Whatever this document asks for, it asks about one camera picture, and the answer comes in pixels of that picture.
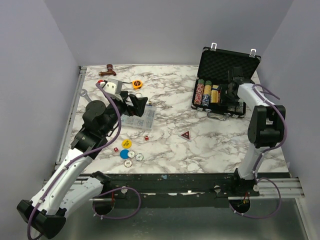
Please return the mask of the red gold card deck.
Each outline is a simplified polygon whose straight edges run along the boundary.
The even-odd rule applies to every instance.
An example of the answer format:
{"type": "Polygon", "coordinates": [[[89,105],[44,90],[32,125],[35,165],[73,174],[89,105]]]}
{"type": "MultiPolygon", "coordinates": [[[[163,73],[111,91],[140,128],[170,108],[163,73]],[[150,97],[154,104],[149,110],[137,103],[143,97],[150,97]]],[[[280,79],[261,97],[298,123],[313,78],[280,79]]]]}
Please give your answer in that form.
{"type": "Polygon", "coordinates": [[[216,89],[213,89],[210,93],[210,102],[212,104],[220,103],[220,92],[216,89]]]}

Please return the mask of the yellow round dealer chip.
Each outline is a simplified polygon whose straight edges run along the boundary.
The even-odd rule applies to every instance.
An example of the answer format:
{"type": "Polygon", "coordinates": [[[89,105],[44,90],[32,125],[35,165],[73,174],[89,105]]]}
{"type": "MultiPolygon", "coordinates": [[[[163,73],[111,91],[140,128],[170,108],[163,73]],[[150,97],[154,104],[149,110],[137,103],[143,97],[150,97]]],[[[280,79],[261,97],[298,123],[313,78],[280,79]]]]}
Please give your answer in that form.
{"type": "Polygon", "coordinates": [[[124,149],[129,149],[132,146],[132,141],[130,139],[124,139],[121,143],[124,149]]]}

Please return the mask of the blue round dealer chip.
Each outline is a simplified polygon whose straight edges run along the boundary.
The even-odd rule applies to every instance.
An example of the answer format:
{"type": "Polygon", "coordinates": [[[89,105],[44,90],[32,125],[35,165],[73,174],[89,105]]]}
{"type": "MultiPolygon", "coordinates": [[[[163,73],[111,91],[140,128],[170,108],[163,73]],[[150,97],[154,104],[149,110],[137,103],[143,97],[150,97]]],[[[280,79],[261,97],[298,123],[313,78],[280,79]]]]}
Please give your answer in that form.
{"type": "Polygon", "coordinates": [[[128,159],[129,158],[129,150],[128,149],[123,149],[120,151],[120,157],[124,160],[128,159]]]}

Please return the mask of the white green poker chip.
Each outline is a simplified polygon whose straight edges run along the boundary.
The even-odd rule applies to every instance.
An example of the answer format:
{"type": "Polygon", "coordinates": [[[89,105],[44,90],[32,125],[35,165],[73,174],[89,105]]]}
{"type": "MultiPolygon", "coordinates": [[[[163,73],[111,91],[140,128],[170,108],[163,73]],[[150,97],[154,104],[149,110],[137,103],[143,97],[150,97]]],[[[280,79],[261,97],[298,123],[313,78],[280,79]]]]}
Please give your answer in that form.
{"type": "Polygon", "coordinates": [[[136,156],[135,156],[135,159],[137,161],[142,161],[144,159],[144,155],[142,153],[138,153],[136,156]]]}

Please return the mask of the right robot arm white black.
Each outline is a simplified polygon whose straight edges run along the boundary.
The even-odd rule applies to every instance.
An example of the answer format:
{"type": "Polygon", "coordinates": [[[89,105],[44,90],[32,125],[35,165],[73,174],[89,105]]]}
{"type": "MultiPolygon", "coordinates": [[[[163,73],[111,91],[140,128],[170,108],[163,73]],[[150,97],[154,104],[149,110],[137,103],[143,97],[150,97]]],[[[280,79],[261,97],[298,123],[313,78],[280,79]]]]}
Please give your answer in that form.
{"type": "Polygon", "coordinates": [[[230,183],[230,191],[241,196],[247,192],[248,184],[257,180],[265,155],[284,144],[287,138],[286,108],[268,100],[266,93],[276,99],[279,97],[262,85],[245,78],[240,66],[228,70],[227,75],[227,84],[219,86],[221,103],[231,105],[241,101],[252,111],[247,129],[250,144],[230,183]]]}

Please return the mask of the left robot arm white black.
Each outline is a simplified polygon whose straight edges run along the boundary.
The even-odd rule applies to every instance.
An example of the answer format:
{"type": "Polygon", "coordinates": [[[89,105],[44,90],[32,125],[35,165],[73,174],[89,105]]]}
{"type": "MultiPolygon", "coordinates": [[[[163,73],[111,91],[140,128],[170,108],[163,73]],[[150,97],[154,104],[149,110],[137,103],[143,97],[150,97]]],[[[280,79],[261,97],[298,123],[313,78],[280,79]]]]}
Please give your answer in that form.
{"type": "Polygon", "coordinates": [[[108,105],[101,100],[93,100],[86,105],[82,128],[48,182],[30,200],[21,200],[17,205],[16,209],[27,223],[28,239],[32,239],[31,229],[39,232],[37,239],[42,236],[54,238],[62,230],[68,216],[86,201],[111,196],[121,190],[121,187],[112,186],[110,177],[96,171],[84,186],[70,191],[83,170],[118,138],[119,133],[113,139],[107,139],[110,132],[121,130],[121,116],[141,117],[148,102],[147,97],[136,97],[127,91],[122,91],[119,99],[113,99],[106,92],[104,96],[108,105]]]}

